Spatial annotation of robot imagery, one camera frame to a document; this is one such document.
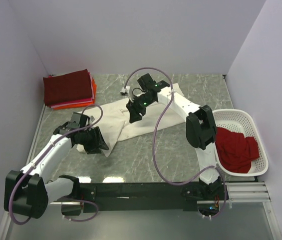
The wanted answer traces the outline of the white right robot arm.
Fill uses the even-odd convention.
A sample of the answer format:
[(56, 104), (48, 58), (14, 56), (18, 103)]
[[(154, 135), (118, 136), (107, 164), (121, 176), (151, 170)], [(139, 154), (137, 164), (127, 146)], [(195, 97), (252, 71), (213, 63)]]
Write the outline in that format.
[(195, 149), (200, 171), (195, 175), (204, 184), (200, 187), (203, 198), (210, 200), (217, 193), (215, 183), (220, 174), (216, 169), (215, 141), (217, 127), (213, 111), (208, 105), (200, 106), (177, 93), (171, 80), (156, 82), (147, 73), (138, 79), (141, 95), (136, 96), (127, 84), (121, 89), (123, 96), (128, 96), (126, 105), (129, 122), (141, 121), (146, 109), (153, 103), (164, 105), (162, 113), (168, 109), (175, 112), (186, 124), (186, 139)]

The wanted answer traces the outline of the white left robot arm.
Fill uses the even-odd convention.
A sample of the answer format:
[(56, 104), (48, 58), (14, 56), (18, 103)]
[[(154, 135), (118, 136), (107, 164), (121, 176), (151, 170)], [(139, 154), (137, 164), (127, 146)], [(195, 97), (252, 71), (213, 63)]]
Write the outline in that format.
[(6, 212), (38, 219), (47, 205), (60, 198), (82, 199), (79, 179), (61, 175), (48, 180), (54, 168), (75, 146), (82, 145), (87, 154), (100, 154), (108, 149), (97, 121), (82, 113), (58, 126), (48, 144), (21, 170), (11, 170), (5, 178), (3, 208)]

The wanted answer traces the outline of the white t shirt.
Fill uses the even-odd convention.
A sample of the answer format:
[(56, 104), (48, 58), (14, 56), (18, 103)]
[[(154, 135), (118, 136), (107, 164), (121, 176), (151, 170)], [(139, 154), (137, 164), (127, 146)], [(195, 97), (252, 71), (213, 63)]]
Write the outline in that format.
[[(151, 105), (143, 109), (145, 110), (144, 116), (134, 112), (131, 115), (126, 107), (128, 102), (128, 98), (124, 98), (101, 105), (103, 117), (95, 127), (100, 128), (102, 137), (109, 148), (109, 150), (101, 150), (101, 153), (106, 157), (111, 154), (117, 142), (152, 133), (158, 117), (165, 108), (163, 104), (154, 101)], [(100, 110), (97, 107), (93, 107), (84, 111), (84, 114), (98, 119)], [(157, 130), (166, 129), (183, 122), (183, 119), (169, 108), (163, 115)]]

